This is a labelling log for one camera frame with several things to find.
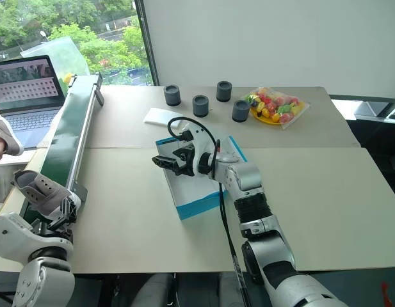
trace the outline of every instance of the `laptop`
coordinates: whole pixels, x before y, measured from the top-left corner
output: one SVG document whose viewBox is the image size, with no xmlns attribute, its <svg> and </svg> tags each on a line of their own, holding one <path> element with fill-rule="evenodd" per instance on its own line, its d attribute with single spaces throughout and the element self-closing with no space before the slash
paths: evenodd
<svg viewBox="0 0 395 307">
<path fill-rule="evenodd" d="M 49 56 L 0 62 L 0 114 L 25 149 L 41 142 L 64 102 Z"/>
</svg>

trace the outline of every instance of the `tree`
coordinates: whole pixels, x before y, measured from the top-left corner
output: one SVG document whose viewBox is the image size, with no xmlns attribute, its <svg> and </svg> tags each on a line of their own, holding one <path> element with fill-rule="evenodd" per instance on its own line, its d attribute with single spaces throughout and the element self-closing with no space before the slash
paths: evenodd
<svg viewBox="0 0 395 307">
<path fill-rule="evenodd" d="M 48 39 L 54 40 L 64 36 L 70 36 L 78 46 L 80 43 L 90 42 L 91 40 L 97 39 L 95 32 L 93 32 L 88 26 L 81 29 L 79 25 L 74 22 L 71 24 L 61 24 L 59 27 L 53 27 Z"/>
<path fill-rule="evenodd" d="M 90 0 L 6 0 L 0 3 L 0 42 L 13 47 L 59 24 L 88 25 L 98 14 Z"/>
<path fill-rule="evenodd" d="M 64 36 L 71 37 L 88 63 L 91 73 L 142 66 L 142 60 L 135 52 L 129 50 L 124 41 L 97 38 L 89 27 L 81 29 L 77 24 L 62 24 L 60 27 L 54 27 L 51 32 L 49 40 Z"/>
<path fill-rule="evenodd" d="M 98 0 L 98 9 L 110 16 L 109 20 L 136 15 L 131 0 Z"/>
<path fill-rule="evenodd" d="M 127 48 L 135 53 L 137 57 L 139 57 L 142 66 L 147 66 L 148 61 L 145 44 L 143 43 L 143 37 L 141 35 L 140 28 L 136 26 L 130 26 L 125 28 L 125 31 L 123 33 L 123 41 L 125 42 Z"/>
</svg>

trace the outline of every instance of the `white box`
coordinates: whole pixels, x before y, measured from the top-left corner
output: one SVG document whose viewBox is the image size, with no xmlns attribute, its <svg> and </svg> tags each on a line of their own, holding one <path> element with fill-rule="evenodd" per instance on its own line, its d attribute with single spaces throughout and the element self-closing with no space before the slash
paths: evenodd
<svg viewBox="0 0 395 307">
<path fill-rule="evenodd" d="M 243 152 L 232 136 L 224 137 L 220 141 L 221 152 L 227 152 L 246 161 Z M 187 143 L 180 142 L 175 138 L 156 141 L 159 155 L 165 157 L 174 157 L 173 151 L 186 145 Z M 187 219 L 219 205 L 218 182 L 209 179 L 209 177 L 176 176 L 173 171 L 167 169 L 164 169 L 164 172 L 180 219 Z"/>
</svg>

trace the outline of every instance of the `laptop keyboard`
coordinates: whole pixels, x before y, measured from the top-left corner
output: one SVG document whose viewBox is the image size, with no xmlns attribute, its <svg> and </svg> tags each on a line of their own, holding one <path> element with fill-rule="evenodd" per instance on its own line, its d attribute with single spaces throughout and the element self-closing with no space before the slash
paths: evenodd
<svg viewBox="0 0 395 307">
<path fill-rule="evenodd" d="M 13 131 L 49 127 L 56 113 L 7 118 Z"/>
</svg>

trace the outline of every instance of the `dark gray cylinder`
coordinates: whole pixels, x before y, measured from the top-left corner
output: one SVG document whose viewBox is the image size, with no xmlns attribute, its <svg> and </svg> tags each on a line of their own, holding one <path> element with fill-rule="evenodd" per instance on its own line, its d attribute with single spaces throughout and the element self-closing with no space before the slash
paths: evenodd
<svg viewBox="0 0 395 307">
<path fill-rule="evenodd" d="M 237 100 L 234 103 L 233 113 L 231 114 L 231 118 L 235 122 L 245 122 L 248 117 L 248 112 L 250 111 L 250 104 L 245 100 Z"/>
<path fill-rule="evenodd" d="M 218 101 L 227 102 L 231 98 L 232 84 L 228 81 L 220 81 L 217 83 L 217 95 Z"/>
<path fill-rule="evenodd" d="M 180 90 L 177 85 L 168 85 L 163 89 L 165 93 L 166 103 L 169 106 L 178 106 L 180 104 Z"/>
<path fill-rule="evenodd" d="M 193 114 L 197 117 L 205 117 L 209 114 L 209 99 L 204 95 L 193 97 Z"/>
</svg>

